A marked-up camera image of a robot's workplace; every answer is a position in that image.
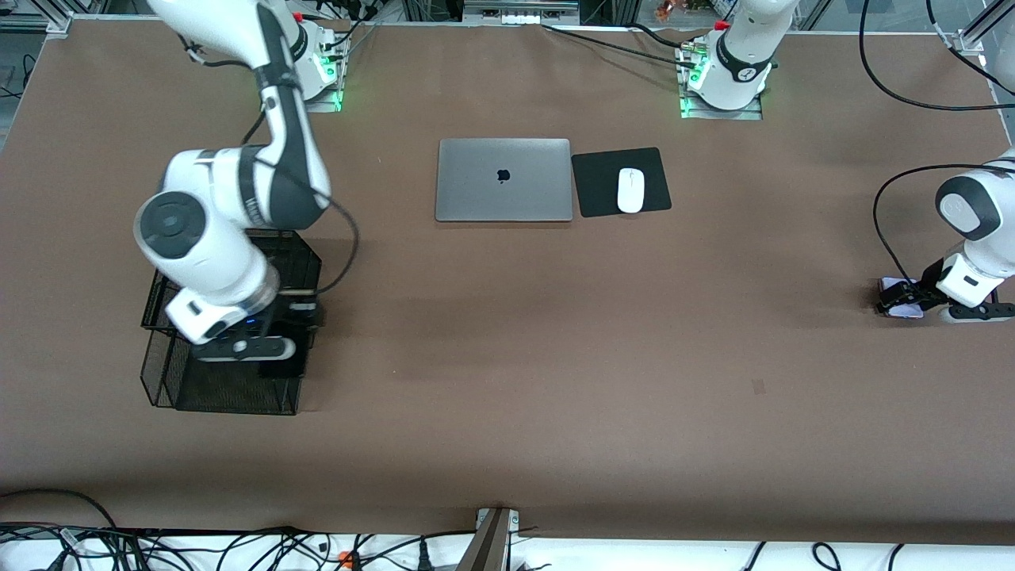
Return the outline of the white computer mouse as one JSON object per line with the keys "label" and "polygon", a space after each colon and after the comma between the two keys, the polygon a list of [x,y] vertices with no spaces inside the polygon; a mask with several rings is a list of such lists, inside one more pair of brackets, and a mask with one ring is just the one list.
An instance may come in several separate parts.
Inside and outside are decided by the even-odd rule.
{"label": "white computer mouse", "polygon": [[623,167],[617,182],[616,205],[620,213],[640,213],[645,205],[645,174],[637,167]]}

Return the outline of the black mouse pad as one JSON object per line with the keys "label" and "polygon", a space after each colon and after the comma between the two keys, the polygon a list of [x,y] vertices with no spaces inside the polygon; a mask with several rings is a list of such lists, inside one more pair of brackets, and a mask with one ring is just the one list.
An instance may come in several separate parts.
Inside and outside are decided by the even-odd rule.
{"label": "black mouse pad", "polygon": [[617,182],[623,167],[637,167],[645,174],[645,205],[640,213],[670,210],[673,205],[659,148],[577,153],[570,163],[583,217],[624,214],[616,205]]}

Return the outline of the aluminium frame profile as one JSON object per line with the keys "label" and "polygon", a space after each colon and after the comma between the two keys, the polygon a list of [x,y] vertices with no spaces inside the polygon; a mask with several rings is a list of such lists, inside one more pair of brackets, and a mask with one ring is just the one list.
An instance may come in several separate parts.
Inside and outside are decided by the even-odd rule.
{"label": "aluminium frame profile", "polygon": [[985,43],[992,40],[998,48],[1015,37],[1015,0],[983,0],[982,8],[971,21],[958,29],[955,46],[960,53],[982,53]]}

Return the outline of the lavender white flip phone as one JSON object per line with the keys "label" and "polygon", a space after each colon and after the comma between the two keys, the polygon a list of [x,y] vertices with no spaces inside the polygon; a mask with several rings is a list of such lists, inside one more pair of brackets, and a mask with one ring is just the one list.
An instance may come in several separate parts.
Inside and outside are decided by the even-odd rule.
{"label": "lavender white flip phone", "polygon": [[905,293],[906,286],[912,286],[913,281],[895,276],[883,276],[878,280],[878,302],[875,308],[878,314],[902,320],[920,320],[925,317],[925,311],[918,303],[900,302],[899,295]]}

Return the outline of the silver closed laptop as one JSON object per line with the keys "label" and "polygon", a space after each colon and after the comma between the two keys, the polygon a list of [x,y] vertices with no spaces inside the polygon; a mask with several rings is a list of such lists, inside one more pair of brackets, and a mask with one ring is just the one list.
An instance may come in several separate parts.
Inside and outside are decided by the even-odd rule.
{"label": "silver closed laptop", "polygon": [[561,138],[441,140],[441,223],[568,223],[572,148]]}

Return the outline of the white power strip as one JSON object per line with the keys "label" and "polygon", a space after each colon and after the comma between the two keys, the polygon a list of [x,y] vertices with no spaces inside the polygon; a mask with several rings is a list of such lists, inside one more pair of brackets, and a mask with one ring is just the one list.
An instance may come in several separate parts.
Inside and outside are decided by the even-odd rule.
{"label": "white power strip", "polygon": [[579,0],[462,0],[471,25],[579,25]]}

